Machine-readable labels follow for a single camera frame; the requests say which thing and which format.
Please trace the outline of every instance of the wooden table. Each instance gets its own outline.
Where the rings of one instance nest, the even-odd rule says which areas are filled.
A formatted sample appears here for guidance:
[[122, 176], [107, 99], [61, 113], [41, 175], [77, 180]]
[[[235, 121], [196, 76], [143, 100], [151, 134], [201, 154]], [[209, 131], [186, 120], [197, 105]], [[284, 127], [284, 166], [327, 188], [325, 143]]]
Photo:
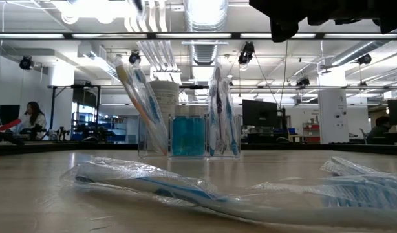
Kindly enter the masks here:
[[[319, 168], [330, 156], [397, 172], [395, 156], [341, 151], [245, 151], [240, 160], [142, 162], [207, 179], [228, 192], [287, 177], [329, 176]], [[76, 189], [61, 183], [59, 177], [65, 171], [93, 157], [139, 161], [136, 151], [60, 151], [0, 157], [0, 232], [367, 232], [246, 223], [137, 195]]]

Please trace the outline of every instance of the white column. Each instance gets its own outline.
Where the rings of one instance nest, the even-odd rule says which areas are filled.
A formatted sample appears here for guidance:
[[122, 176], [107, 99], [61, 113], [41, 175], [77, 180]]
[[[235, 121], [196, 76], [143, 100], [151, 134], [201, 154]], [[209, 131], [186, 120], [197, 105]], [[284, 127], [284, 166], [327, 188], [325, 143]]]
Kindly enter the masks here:
[[[75, 69], [68, 63], [58, 62], [55, 67], [48, 70], [51, 85], [67, 86], [74, 84]], [[54, 125], [53, 129], [58, 130], [63, 126], [66, 130], [70, 129], [72, 116], [72, 97], [74, 91], [72, 89], [63, 90], [55, 99], [54, 108]]]
[[[346, 86], [343, 67], [330, 69], [329, 73], [319, 72], [318, 84], [322, 86]], [[349, 142], [347, 95], [344, 89], [320, 90], [319, 116], [321, 143]]]

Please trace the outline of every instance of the woman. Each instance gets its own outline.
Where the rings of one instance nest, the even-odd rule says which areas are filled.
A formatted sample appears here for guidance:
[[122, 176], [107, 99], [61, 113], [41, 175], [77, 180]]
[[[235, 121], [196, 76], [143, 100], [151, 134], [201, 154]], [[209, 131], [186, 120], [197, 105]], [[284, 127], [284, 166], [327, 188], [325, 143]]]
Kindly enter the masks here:
[[32, 129], [36, 125], [42, 126], [42, 129], [46, 128], [45, 114], [39, 108], [39, 104], [36, 102], [29, 102], [25, 115], [21, 117], [22, 125], [21, 129]]

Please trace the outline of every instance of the plastic wrapper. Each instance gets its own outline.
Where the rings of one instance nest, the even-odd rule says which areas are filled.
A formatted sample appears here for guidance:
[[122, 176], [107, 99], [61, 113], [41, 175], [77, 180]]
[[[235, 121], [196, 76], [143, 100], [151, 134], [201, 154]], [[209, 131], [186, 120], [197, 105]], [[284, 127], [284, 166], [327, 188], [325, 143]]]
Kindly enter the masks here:
[[215, 69], [214, 77], [209, 81], [209, 145], [210, 155], [224, 155], [231, 152], [239, 155], [239, 147], [233, 98], [229, 88], [229, 78], [221, 77], [220, 66]]
[[221, 194], [209, 182], [141, 162], [95, 158], [75, 166], [63, 179], [124, 188], [167, 204], [190, 203], [264, 223], [397, 230], [397, 188], [376, 182], [385, 176], [293, 178]]
[[148, 129], [155, 151], [158, 154], [167, 155], [168, 132], [155, 94], [149, 84], [149, 78], [141, 70], [139, 60], [130, 67], [123, 62], [121, 56], [117, 56], [114, 59], [114, 65], [129, 99]]
[[331, 157], [326, 163], [324, 163], [324, 165], [322, 165], [321, 170], [330, 172], [334, 175], [365, 175], [370, 173], [383, 173], [339, 157]]

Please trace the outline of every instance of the blue liquid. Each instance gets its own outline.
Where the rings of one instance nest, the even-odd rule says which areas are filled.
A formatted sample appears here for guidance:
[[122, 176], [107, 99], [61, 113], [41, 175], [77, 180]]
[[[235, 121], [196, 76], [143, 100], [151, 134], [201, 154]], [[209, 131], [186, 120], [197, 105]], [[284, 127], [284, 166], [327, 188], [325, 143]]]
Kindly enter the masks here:
[[190, 117], [188, 119], [189, 132], [189, 156], [203, 156], [205, 150], [205, 129], [204, 119], [198, 116]]
[[189, 136], [187, 132], [188, 119], [185, 116], [176, 116], [173, 121], [173, 156], [188, 156]]

